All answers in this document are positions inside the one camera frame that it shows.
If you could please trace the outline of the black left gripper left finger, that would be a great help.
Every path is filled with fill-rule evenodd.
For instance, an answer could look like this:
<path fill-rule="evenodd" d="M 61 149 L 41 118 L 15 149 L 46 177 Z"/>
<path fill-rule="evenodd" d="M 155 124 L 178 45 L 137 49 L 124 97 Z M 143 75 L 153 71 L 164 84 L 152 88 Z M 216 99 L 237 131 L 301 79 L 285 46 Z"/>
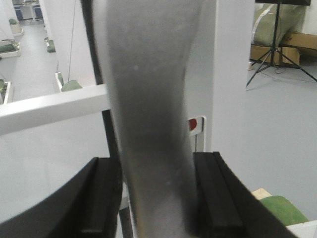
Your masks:
<path fill-rule="evenodd" d="M 113 238 L 122 196 L 116 158 L 93 158 L 70 181 L 1 223 L 2 238 Z"/>

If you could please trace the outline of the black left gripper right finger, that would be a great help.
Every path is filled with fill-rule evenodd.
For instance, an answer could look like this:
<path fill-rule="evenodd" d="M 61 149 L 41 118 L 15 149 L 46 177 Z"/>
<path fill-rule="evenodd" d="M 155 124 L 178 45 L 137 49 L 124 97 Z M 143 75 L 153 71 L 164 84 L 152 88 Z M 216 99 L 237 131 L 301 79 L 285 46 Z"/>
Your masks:
<path fill-rule="evenodd" d="M 194 153 L 200 238 L 293 238 L 236 177 L 219 152 Z"/>

